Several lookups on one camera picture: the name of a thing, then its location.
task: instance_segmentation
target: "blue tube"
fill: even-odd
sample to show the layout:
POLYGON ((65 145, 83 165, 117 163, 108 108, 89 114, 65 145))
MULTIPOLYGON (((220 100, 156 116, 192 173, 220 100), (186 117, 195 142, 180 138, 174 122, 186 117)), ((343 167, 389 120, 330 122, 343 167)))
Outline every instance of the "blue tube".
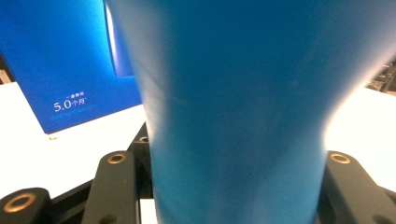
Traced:
POLYGON ((392 59, 396 2, 106 3, 148 117, 159 223, 313 223, 328 121, 392 59))

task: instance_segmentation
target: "black bracket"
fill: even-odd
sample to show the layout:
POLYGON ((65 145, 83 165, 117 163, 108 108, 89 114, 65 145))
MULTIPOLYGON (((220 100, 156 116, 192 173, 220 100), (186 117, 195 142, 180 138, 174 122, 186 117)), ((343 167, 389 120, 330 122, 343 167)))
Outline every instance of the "black bracket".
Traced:
MULTIPOLYGON (((149 139, 144 125, 126 151, 105 155, 94 180, 54 199, 21 189, 0 200, 0 223, 139 224, 139 199, 152 199, 149 139)), ((318 224, 396 224, 396 193, 380 188, 354 158, 329 151, 318 224)))

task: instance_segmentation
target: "white table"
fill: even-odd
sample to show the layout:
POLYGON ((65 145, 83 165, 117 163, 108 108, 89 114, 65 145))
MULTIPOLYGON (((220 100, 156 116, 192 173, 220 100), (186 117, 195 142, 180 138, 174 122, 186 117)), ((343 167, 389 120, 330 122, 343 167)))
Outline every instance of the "white table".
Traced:
MULTIPOLYGON (((92 179, 99 160, 125 150, 146 119, 139 105, 47 135, 17 83, 0 85, 0 112, 0 198, 33 187, 53 198, 92 179)), ((358 89, 334 116, 326 146, 355 157, 378 185, 396 191, 393 127, 396 97, 358 89)), ((156 223, 152 200, 142 202, 142 218, 156 223)))

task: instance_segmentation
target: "metal grommet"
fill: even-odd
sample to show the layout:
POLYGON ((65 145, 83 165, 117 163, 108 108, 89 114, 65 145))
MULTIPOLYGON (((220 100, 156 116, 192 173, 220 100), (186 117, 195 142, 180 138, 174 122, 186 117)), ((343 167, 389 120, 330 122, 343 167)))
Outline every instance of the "metal grommet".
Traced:
POLYGON ((121 162, 123 162, 123 161, 125 161, 125 160, 126 160, 126 156, 125 156, 124 154, 122 154, 122 153, 117 153, 117 154, 115 154, 115 155, 110 156, 110 157, 107 159, 107 162, 108 162, 108 163, 111 163, 111 164, 118 164, 118 163, 121 163, 121 162))
POLYGON ((348 164, 350 163, 350 159, 344 155, 338 154, 338 153, 333 153, 331 156, 332 160, 343 163, 343 164, 348 164))
POLYGON ((22 193, 6 203, 4 206, 4 211, 7 213, 19 212, 31 205, 34 201, 35 195, 33 193, 22 193), (16 203, 18 200, 25 200, 25 202, 21 204, 16 203))

